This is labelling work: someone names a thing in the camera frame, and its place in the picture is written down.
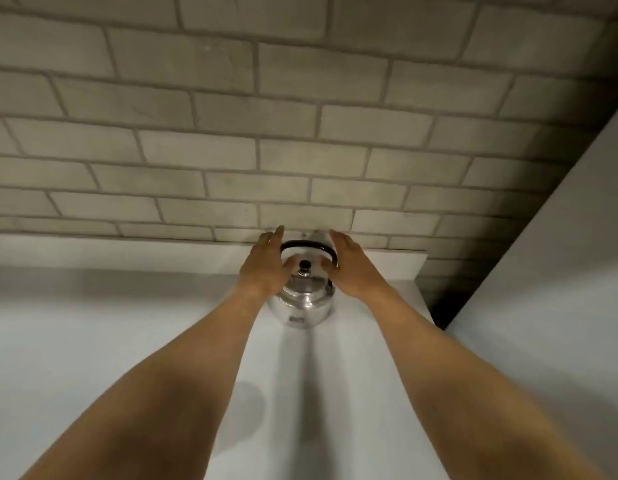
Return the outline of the glass kettle lid black knob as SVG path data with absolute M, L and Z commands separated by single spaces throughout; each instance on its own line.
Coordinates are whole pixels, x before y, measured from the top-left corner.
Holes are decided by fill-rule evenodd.
M 329 278 L 315 259 L 302 259 L 297 263 L 284 289 L 291 294 L 316 294 L 325 292 Z

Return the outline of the person's left hand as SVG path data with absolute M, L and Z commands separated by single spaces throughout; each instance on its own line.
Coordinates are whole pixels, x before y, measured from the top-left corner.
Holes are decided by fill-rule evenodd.
M 262 233 L 241 266 L 237 289 L 267 299 L 277 294 L 287 282 L 281 282 L 281 246 L 285 227 Z

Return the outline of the person's right hand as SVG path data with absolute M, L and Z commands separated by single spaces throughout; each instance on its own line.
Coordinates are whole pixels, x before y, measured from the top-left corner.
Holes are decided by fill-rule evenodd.
M 393 293 L 361 246 L 345 233 L 329 230 L 334 244 L 339 267 L 339 278 L 331 281 L 346 295 L 357 298 L 368 305 L 379 298 Z

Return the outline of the white cabinet side panel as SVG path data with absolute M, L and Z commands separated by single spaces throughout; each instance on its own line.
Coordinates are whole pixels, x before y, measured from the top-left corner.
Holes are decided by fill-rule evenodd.
M 447 331 L 618 480 L 618 110 Z

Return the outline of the person's right forearm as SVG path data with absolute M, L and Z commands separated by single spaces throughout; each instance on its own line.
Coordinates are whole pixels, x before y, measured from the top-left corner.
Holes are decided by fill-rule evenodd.
M 605 480 L 530 395 L 393 287 L 366 287 L 356 297 L 375 317 L 450 480 Z

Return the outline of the person's left forearm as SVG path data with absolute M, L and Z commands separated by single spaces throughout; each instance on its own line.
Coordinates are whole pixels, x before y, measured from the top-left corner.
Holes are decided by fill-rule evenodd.
M 112 384 L 20 480 L 203 480 L 266 300 L 235 287 Z

